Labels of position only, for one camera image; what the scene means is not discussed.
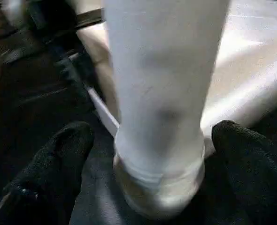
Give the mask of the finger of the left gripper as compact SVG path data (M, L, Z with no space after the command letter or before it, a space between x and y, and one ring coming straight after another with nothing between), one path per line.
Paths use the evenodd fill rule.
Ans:
M97 78L95 64L89 55L77 55L74 58L61 57L56 66L60 68L61 77L67 81L77 93L81 103L92 107L89 90L93 89L101 97L101 88Z

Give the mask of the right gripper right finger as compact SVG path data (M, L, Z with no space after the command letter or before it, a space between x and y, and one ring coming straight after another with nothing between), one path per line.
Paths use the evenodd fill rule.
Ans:
M232 190L254 225L277 225L277 147L267 137L223 120L212 128Z

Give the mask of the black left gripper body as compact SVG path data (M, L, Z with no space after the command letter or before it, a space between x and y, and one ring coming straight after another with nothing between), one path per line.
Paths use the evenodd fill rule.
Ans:
M26 31L57 59L92 65L77 31L102 23L103 11L100 0L0 0L0 40Z

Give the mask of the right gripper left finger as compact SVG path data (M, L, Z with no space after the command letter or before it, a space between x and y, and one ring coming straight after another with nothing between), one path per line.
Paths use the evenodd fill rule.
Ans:
M83 121L59 130L3 190L0 225L67 225L94 134Z

